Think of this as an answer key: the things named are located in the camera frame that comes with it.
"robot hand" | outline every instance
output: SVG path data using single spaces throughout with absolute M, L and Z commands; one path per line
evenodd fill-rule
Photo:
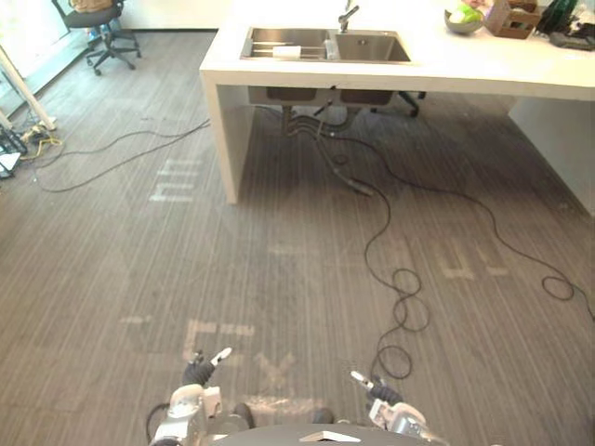
M 374 402 L 369 417 L 376 426 L 416 439 L 428 444 L 448 446 L 448 443 L 430 432 L 426 417 L 415 407 L 405 404 L 403 397 L 390 388 L 380 378 L 369 380 L 359 372 L 351 372 L 351 377 L 367 391 Z
M 231 348 L 220 351 L 211 361 L 202 352 L 186 366 L 182 387 L 171 396 L 166 420 L 159 426 L 151 446 L 194 446 L 207 436 L 209 420 L 221 412 L 219 387 L 207 387 L 218 364 L 231 355 Z

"faucet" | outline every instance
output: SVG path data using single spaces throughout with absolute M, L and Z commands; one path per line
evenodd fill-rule
M 338 22 L 341 25 L 341 32 L 342 33 L 346 33 L 347 32 L 347 27 L 350 24 L 350 17 L 355 14 L 357 11 L 360 10 L 359 6 L 355 6 L 353 7 L 349 12 L 346 12 L 345 14 L 342 14 L 338 17 Z

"double sink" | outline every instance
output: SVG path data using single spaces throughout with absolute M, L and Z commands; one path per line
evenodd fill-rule
M 409 62 L 399 35 L 386 31 L 253 28 L 242 59 L 355 63 Z
M 252 28 L 242 59 L 293 61 L 406 63 L 407 52 L 394 32 Z M 393 92 L 385 90 L 328 90 L 282 86 L 250 86 L 250 101 L 267 105 L 343 105 L 388 107 Z

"table leg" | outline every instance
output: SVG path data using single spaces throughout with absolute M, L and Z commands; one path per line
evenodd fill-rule
M 247 87 L 217 85 L 206 76 L 203 80 L 227 201 L 236 204 L 250 144 L 255 108 L 248 100 Z
M 39 116 L 39 119 L 41 119 L 41 121 L 46 125 L 46 128 L 48 130 L 55 130 L 56 126 L 54 125 L 54 122 L 49 116 L 47 116 L 47 113 L 41 106 L 41 104 L 37 102 L 37 99 L 29 90 L 29 87 L 22 80 L 19 72 L 12 64 L 12 62 L 10 61 L 10 59 L 8 58 L 7 54 L 4 52 L 4 49 L 1 46 L 0 64 L 2 65 L 2 68 L 4 69 L 10 81 L 12 81 L 12 84 L 19 89 L 20 93 L 25 97 L 27 102 L 29 102 L 29 105 L 31 105 L 33 111 L 37 114 L 37 116 Z
M 0 110 L 0 125 L 4 128 L 12 128 L 12 123 L 8 121 L 8 118 L 5 117 L 2 110 Z

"yellow cable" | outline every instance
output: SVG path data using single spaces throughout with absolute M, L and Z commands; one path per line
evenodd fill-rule
M 34 160 L 36 158 L 39 158 L 42 155 L 43 149 L 44 149 L 44 144 L 49 144 L 51 146 L 61 146 L 62 145 L 62 141 L 54 138 L 52 136 L 50 136 L 49 138 L 46 139 L 40 139 L 39 140 L 39 144 L 37 146 L 37 153 L 35 155 L 32 156 L 21 156 L 20 159 L 22 161 L 31 161 Z

